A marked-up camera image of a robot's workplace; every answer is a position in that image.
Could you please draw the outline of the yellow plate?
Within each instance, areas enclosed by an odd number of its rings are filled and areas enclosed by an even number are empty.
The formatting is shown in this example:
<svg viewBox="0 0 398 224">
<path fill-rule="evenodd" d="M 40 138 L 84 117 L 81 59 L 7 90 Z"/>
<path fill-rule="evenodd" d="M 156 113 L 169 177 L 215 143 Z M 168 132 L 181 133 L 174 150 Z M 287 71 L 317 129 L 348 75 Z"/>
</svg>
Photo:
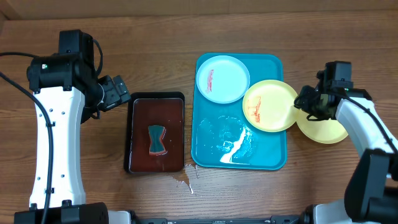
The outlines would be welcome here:
<svg viewBox="0 0 398 224">
<path fill-rule="evenodd" d="M 251 86 L 243 98 L 243 113 L 255 128 L 276 133 L 291 127 L 297 120 L 294 107 L 297 92 L 279 80 L 263 80 Z"/>
<path fill-rule="evenodd" d="M 297 125 L 313 141 L 323 144 L 334 144 L 344 140 L 348 133 L 337 120 L 309 121 L 308 113 L 299 110 Z"/>
</svg>

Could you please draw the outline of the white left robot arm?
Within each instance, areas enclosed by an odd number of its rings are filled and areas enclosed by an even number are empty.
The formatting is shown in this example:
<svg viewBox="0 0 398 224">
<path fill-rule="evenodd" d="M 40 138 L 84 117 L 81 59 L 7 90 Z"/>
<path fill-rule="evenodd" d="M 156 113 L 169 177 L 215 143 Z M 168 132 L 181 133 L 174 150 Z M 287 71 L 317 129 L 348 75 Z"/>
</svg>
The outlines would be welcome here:
<svg viewBox="0 0 398 224">
<path fill-rule="evenodd" d="M 37 117 L 37 162 L 29 210 L 15 223 L 132 223 L 130 211 L 87 203 L 80 169 L 80 126 L 127 102 L 120 79 L 100 78 L 92 50 L 60 50 L 34 57 L 27 69 Z"/>
</svg>

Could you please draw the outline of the yellow plate back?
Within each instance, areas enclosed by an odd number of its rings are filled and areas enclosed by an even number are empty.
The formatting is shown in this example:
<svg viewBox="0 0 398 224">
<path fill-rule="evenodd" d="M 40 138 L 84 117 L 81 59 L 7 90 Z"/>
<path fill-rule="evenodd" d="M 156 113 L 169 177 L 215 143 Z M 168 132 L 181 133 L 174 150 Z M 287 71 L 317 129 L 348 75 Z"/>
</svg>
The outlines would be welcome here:
<svg viewBox="0 0 398 224">
<path fill-rule="evenodd" d="M 279 80 L 263 80 L 251 86 L 243 98 L 243 113 L 255 128 L 276 133 L 291 127 L 297 120 L 294 107 L 297 92 Z"/>
</svg>

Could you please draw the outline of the yellow plate front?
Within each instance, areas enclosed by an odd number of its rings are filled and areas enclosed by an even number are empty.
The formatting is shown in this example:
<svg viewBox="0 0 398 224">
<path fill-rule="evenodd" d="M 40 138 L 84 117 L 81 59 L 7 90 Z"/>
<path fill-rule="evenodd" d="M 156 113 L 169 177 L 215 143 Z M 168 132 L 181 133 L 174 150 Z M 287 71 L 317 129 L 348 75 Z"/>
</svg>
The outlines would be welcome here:
<svg viewBox="0 0 398 224">
<path fill-rule="evenodd" d="M 348 133 L 337 120 L 309 121 L 308 113 L 299 110 L 297 125 L 313 141 L 323 144 L 334 144 L 344 140 Z"/>
</svg>

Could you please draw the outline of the green and orange sponge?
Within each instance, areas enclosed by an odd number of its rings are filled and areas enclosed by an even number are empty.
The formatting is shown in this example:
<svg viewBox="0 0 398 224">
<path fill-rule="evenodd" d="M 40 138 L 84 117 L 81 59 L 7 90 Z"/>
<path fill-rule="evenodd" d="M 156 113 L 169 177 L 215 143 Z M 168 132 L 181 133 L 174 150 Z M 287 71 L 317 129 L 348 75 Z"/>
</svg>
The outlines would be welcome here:
<svg viewBox="0 0 398 224">
<path fill-rule="evenodd" d="M 148 127 L 150 146 L 149 154 L 152 156 L 160 156 L 166 154 L 163 139 L 165 136 L 166 129 L 163 126 L 152 125 Z"/>
</svg>

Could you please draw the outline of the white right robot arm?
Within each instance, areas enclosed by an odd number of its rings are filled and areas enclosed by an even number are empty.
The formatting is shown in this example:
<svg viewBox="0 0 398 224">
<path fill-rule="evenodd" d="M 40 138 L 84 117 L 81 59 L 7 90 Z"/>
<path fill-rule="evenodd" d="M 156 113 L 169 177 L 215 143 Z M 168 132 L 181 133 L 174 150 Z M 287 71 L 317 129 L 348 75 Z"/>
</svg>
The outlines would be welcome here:
<svg viewBox="0 0 398 224">
<path fill-rule="evenodd" d="M 321 89 L 304 86 L 294 106 L 309 114 L 308 120 L 337 120 L 352 140 L 360 161 L 343 199 L 312 205 L 301 214 L 301 223 L 397 223 L 397 139 L 389 132 L 364 89 Z"/>
</svg>

